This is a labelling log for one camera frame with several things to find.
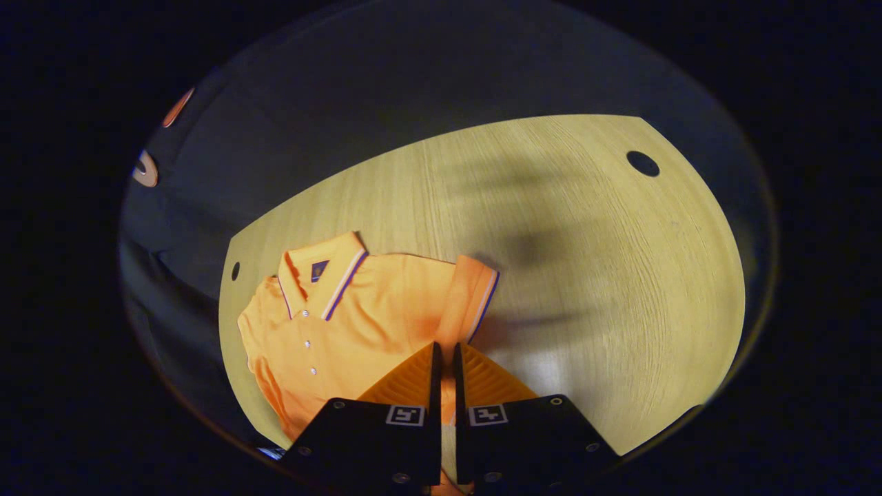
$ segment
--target dark background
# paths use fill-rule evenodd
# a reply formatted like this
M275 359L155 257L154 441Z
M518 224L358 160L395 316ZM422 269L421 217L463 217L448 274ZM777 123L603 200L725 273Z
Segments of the dark background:
M775 312L749 363L695 421L596 491L871 492L882 469L870 359L878 10L566 3L723 102L766 164L782 234ZM115 290L116 225L133 158L180 95L324 4L4 4L7 198L24 254L10 265L25 316L10 329L11 493L294 493L153 375Z

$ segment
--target orange polo shirt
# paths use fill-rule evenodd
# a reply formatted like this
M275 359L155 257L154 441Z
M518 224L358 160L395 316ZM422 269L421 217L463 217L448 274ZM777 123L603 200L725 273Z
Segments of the orange polo shirt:
M325 402L357 398L431 342L445 363L481 324L499 273L414 255L369 255L353 232L285 252L239 316L254 373L283 432L297 439ZM442 422L456 389L441 385Z

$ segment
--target wood grain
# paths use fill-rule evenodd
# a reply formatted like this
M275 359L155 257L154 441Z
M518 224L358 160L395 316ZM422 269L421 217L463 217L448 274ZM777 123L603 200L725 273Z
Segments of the wood grain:
M632 167L631 150L660 175ZM348 230L372 253L463 253L500 270L472 344L537 394L569 395L621 455L711 396L741 336L732 231L695 169L642 119L542 116L451 132L329 177L230 241L224 362L249 420L282 447L236 317L283 251Z

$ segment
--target shirt logo patch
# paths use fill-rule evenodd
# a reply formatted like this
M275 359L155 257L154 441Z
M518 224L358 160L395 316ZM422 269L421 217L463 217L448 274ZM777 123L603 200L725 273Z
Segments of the shirt logo patch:
M318 282L318 278L322 276L322 273L325 271L325 267L327 265L328 260L312 264L312 278L310 280L313 282Z

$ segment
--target shirt collar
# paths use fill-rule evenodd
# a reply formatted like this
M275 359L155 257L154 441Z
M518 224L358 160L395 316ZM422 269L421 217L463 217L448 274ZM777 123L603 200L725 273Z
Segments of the shirt collar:
M288 317L296 319L304 316L306 311L305 315L330 320L352 276L367 255L354 232L285 252L279 262L279 286L288 306ZM307 299L298 275L311 277L312 265L324 260L327 265L315 286L310 288Z

